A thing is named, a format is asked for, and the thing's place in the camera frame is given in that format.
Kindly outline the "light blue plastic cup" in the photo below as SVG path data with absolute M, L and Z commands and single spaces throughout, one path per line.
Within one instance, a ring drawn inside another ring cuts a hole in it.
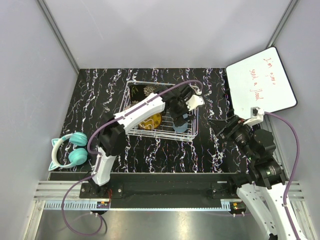
M 176 126 L 175 124 L 173 124 L 173 130 L 177 133 L 184 133 L 188 130 L 188 123 L 185 122 L 183 125 L 181 126 Z

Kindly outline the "white wire dish rack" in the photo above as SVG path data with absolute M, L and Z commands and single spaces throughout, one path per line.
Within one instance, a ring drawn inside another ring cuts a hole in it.
M 126 83 L 122 101 L 120 104 L 119 111 L 125 111 L 130 108 L 131 105 L 137 101 L 136 98 L 132 96 L 137 90 L 146 88 L 146 92 L 150 93 L 153 89 L 159 86 L 166 86 L 168 88 L 172 87 L 173 83 L 159 83 L 159 82 L 147 82 L 147 81 L 134 81 L 129 80 Z M 193 109 L 191 112 L 185 114 L 183 117 L 187 118 L 194 116 L 194 119 L 188 121 L 182 126 L 177 127 L 169 112 L 162 115 L 160 125 L 153 129 L 144 129 L 143 126 L 136 125 L 129 132 L 129 136 L 139 136 L 139 137 L 150 137 L 159 138 L 166 140 L 182 141 L 182 142 L 192 142 L 193 139 L 198 134 L 199 129 L 199 108 Z

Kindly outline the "yellow patterned plate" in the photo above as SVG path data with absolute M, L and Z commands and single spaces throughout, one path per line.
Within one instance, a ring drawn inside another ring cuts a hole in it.
M 142 130 L 152 131 L 157 129 L 162 123 L 162 115 L 156 113 L 138 124 L 138 127 Z

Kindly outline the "black floral square plate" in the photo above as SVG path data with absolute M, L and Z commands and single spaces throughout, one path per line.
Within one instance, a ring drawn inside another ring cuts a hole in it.
M 167 90 L 168 88 L 163 85 L 151 85 L 151 84 L 136 84 L 136 85 L 131 85 L 129 87 L 129 96 L 130 96 L 130 103 L 135 105 L 144 99 L 148 98 L 149 95 L 151 95 L 151 99 Z

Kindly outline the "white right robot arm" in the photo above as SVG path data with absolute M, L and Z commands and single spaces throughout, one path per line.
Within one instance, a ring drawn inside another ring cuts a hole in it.
M 228 195 L 240 198 L 257 222 L 265 240 L 305 240 L 289 202 L 289 182 L 274 158 L 274 136 L 265 129 L 252 130 L 261 117 L 244 120 L 237 115 L 223 120 L 215 134 L 232 141 L 249 160 L 248 173 L 233 176 Z

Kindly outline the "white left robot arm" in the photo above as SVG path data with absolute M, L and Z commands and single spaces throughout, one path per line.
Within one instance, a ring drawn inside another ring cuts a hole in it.
M 203 106 L 203 84 L 199 80 L 187 80 L 171 87 L 159 86 L 153 93 L 134 106 L 108 116 L 90 137 L 87 151 L 96 155 L 91 173 L 93 184 L 90 192 L 97 198 L 108 193 L 107 183 L 111 178 L 114 161 L 126 148 L 127 134 L 147 118 L 168 112 L 176 127 L 183 126 L 195 117 L 191 112 Z

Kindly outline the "white whiteboard with red writing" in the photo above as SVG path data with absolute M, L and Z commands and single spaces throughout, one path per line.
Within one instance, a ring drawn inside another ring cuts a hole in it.
M 232 108 L 243 119 L 251 117 L 251 108 L 275 113 L 295 107 L 298 100 L 276 47 L 226 67 Z

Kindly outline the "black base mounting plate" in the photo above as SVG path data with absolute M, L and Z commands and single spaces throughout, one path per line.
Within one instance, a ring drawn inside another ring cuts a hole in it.
M 112 173 L 97 186 L 92 180 L 80 187 L 80 198 L 111 198 L 113 210 L 222 210 L 240 202 L 232 187 L 237 173 Z

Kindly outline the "teal cat ear headphones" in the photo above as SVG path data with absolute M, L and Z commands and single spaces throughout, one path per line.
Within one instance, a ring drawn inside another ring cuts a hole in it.
M 68 164 L 62 165 L 58 161 L 58 150 L 64 142 L 69 141 L 70 144 L 76 146 L 68 155 Z M 51 151 L 51 162 L 48 167 L 48 171 L 51 172 L 58 168 L 70 169 L 75 166 L 84 164 L 88 159 L 88 152 L 85 147 L 88 144 L 87 136 L 82 132 L 74 132 L 63 135 L 60 138 L 53 138 L 51 140 L 52 151 Z

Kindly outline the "aluminium rail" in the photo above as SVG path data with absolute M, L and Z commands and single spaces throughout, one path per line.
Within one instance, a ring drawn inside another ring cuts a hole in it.
M 132 199 L 125 199 L 124 188 L 113 187 L 112 193 L 96 196 L 89 189 L 87 182 L 76 186 L 72 181 L 40 181 L 33 199 L 44 201 L 45 209 L 49 210 L 91 210 L 104 211 L 214 211 L 227 212 L 233 203 L 239 203 L 238 197 L 215 196 L 198 191 L 186 194 L 161 193 L 146 196 L 133 195 Z

